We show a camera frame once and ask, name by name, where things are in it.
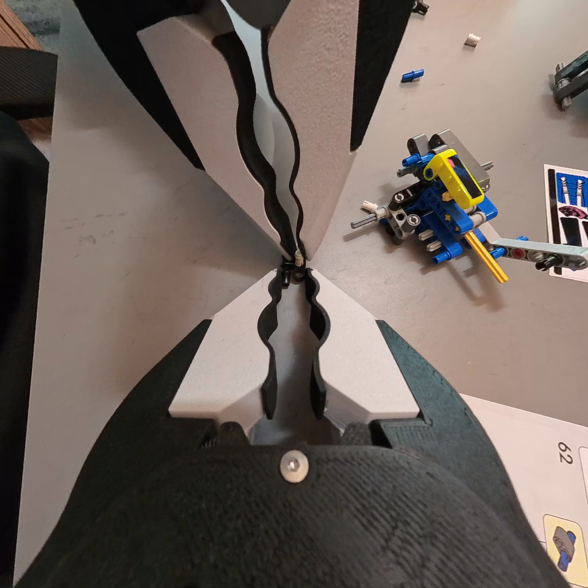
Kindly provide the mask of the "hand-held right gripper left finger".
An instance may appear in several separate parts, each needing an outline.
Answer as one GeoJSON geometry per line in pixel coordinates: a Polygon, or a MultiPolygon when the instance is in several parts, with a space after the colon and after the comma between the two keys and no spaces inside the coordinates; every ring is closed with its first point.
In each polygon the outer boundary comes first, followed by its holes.
{"type": "Polygon", "coordinates": [[[272,419],[282,271],[275,269],[216,313],[169,407],[173,417],[215,422],[272,419]]]}

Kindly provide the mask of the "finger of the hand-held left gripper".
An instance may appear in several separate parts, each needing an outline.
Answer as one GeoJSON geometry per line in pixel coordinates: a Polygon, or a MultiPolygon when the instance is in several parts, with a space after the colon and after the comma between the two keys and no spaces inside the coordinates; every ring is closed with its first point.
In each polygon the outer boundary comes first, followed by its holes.
{"type": "Polygon", "coordinates": [[[254,132],[251,62],[231,18],[166,18],[137,36],[204,171],[294,258],[276,174],[254,132]]]}
{"type": "Polygon", "coordinates": [[[355,152],[350,146],[359,1],[290,1],[262,29],[271,96],[295,149],[289,187],[307,260],[322,243],[355,152]]]}

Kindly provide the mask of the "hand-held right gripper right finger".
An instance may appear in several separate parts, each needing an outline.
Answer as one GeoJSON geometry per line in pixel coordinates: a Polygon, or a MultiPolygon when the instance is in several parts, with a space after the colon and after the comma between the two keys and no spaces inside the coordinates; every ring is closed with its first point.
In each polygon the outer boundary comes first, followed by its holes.
{"type": "Polygon", "coordinates": [[[375,317],[315,269],[306,271],[305,293],[318,340],[310,386],[316,418],[415,418],[420,408],[375,317]]]}

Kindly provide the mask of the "small black lego connector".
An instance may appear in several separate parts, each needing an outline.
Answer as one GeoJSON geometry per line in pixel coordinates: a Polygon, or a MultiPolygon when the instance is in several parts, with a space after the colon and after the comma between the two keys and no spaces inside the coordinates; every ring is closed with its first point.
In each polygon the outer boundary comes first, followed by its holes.
{"type": "Polygon", "coordinates": [[[301,283],[305,279],[306,265],[303,263],[298,266],[292,260],[282,257],[281,263],[281,281],[282,288],[286,289],[292,283],[301,283]]]}

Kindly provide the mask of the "blue yellow lego vehicle assembly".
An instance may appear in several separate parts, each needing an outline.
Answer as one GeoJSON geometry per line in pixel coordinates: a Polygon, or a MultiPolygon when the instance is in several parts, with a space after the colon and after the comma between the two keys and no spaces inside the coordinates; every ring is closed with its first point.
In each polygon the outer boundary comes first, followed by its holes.
{"type": "Polygon", "coordinates": [[[397,246],[415,237],[437,265],[472,251],[498,283],[506,283],[509,278],[497,262],[504,248],[491,245],[481,230],[497,216],[486,195],[492,164],[481,166],[449,129],[430,138],[412,136],[407,149],[397,176],[412,175],[415,183],[394,193],[386,205],[364,201],[365,216],[350,227],[381,224],[397,246]]]}

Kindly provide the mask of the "lego instruction booklet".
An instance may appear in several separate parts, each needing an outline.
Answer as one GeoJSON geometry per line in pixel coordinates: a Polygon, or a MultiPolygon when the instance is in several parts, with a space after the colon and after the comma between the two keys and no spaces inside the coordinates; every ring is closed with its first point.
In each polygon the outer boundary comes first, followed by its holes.
{"type": "Polygon", "coordinates": [[[463,395],[503,461],[540,543],[587,587],[587,427],[463,395]]]}

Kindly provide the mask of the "long grey lego beam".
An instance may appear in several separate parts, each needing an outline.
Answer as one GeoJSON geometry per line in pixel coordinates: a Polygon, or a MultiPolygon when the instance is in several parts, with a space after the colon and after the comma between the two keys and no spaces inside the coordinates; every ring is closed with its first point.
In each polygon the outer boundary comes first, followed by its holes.
{"type": "Polygon", "coordinates": [[[587,248],[583,246],[507,238],[489,240],[489,245],[503,249],[506,258],[533,263],[536,269],[543,271],[587,269],[587,248]]]}

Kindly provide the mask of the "black grey lego part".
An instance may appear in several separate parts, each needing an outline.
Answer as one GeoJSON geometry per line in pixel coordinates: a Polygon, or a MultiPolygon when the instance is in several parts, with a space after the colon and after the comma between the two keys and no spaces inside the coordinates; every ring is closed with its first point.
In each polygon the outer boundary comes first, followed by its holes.
{"type": "Polygon", "coordinates": [[[550,87],[555,104],[563,112],[574,99],[587,92],[587,51],[568,64],[558,63],[550,87]]]}

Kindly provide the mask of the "lego sticker sheet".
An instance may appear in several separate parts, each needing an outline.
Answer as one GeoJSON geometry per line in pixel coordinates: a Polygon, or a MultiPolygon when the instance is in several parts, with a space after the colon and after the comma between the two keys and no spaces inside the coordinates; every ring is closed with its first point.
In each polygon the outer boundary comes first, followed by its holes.
{"type": "Polygon", "coordinates": [[[587,171],[544,165],[548,241],[587,253],[587,171]]]}

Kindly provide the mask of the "black chair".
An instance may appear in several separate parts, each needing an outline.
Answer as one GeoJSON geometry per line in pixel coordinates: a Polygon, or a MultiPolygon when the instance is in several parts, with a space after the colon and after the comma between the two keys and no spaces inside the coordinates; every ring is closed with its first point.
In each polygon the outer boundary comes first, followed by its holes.
{"type": "Polygon", "coordinates": [[[57,66],[56,54],[1,47],[1,112],[17,121],[51,117],[57,66]]]}

